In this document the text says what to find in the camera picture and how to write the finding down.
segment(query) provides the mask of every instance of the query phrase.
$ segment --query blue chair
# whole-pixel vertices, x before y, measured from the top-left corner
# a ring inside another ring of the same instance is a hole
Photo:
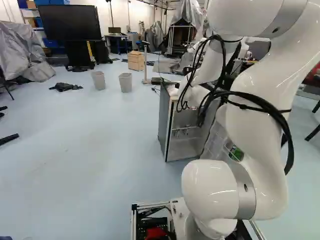
[[[138,51],[140,51],[140,46],[142,45],[142,41],[136,41],[135,44],[138,45]]]

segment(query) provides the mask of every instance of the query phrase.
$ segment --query television stand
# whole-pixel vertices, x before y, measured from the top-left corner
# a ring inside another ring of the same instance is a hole
[[[64,47],[68,56],[68,64],[65,66],[67,71],[85,72],[95,68],[95,62],[90,58],[87,41],[66,41]]]

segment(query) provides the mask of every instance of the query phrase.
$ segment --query white wall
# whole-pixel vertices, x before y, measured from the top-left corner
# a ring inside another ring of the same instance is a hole
[[[24,23],[17,0],[0,1],[0,20]]]
[[[128,18],[128,0],[112,0],[112,16],[115,27],[121,27],[121,32],[126,33],[126,26],[129,24]],[[70,0],[73,5],[94,5],[98,9],[101,33],[108,34],[108,27],[112,27],[110,3],[105,0]],[[162,29],[165,31],[165,25],[169,26],[174,11],[167,11],[167,25],[165,24],[165,16],[162,17]],[[154,7],[146,3],[131,0],[129,3],[130,26],[132,32],[139,32],[139,21],[144,21],[144,27],[147,29],[154,23]],[[161,9],[155,11],[155,20],[161,20]]]

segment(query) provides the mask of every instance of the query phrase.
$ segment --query red component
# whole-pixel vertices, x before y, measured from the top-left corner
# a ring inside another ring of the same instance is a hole
[[[146,230],[147,235],[145,240],[158,239],[160,237],[167,236],[167,233],[163,231],[160,227],[153,227]]]

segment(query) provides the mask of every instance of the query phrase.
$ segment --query blue storage bin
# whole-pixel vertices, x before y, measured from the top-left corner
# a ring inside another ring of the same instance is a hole
[[[50,4],[49,0],[34,0],[35,5],[40,6],[40,5],[48,5]]]
[[[39,16],[35,17],[35,21],[36,21],[36,25],[38,26],[38,28],[44,27],[44,25],[42,24],[41,17],[39,17]]]
[[[49,0],[52,5],[69,5],[70,0]]]
[[[47,48],[59,48],[58,42],[56,40],[49,40],[46,37],[42,38],[42,40]]]
[[[18,5],[20,9],[27,9],[27,0],[18,0]]]

